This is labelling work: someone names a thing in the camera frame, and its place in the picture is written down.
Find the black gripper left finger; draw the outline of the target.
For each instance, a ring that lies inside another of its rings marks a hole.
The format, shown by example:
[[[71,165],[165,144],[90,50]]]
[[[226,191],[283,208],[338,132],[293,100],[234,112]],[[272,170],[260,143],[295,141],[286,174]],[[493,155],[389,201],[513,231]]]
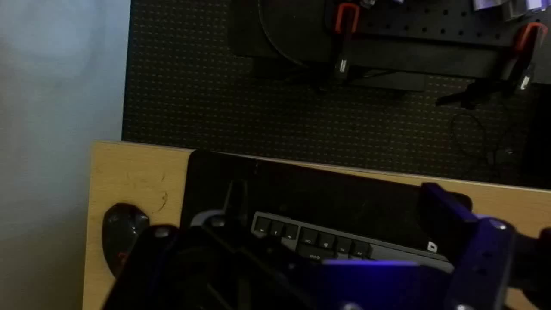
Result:
[[[302,258],[236,227],[152,225],[140,234],[102,310],[314,310]]]

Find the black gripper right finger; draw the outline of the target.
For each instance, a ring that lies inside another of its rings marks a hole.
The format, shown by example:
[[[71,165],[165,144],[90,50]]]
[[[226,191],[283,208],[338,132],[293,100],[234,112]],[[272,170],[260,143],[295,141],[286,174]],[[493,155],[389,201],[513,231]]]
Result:
[[[551,310],[551,229],[537,237],[510,222],[479,217],[436,182],[420,186],[420,222],[453,265],[444,310],[501,310],[510,287]]]

